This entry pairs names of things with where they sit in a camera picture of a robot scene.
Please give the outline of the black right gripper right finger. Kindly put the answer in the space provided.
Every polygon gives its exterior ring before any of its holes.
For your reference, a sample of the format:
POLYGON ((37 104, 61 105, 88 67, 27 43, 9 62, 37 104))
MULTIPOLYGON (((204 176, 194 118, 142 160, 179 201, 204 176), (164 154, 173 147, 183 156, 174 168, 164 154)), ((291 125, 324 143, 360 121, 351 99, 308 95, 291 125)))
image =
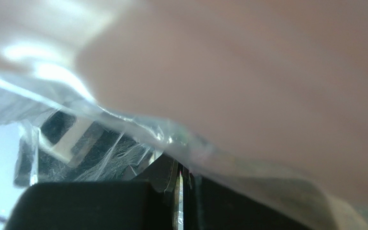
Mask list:
POLYGON ((185 230, 316 230, 313 186, 298 180, 241 178, 249 198, 183 168, 185 230))

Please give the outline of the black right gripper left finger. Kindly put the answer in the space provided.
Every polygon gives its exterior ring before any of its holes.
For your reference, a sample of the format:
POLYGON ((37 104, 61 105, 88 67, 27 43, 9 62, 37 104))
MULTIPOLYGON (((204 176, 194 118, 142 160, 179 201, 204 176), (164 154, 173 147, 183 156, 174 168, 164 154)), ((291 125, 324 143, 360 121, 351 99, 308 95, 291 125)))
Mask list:
POLYGON ((178 163, 161 155, 132 180, 39 183, 15 205, 7 230, 171 230, 178 163))

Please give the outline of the clear zip top bag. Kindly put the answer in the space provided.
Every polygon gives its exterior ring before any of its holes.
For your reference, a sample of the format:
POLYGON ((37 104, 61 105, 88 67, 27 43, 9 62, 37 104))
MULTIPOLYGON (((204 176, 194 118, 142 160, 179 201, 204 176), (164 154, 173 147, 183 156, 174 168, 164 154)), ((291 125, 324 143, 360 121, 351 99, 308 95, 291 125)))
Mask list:
POLYGON ((368 0, 0 0, 0 125, 51 109, 368 230, 368 0))

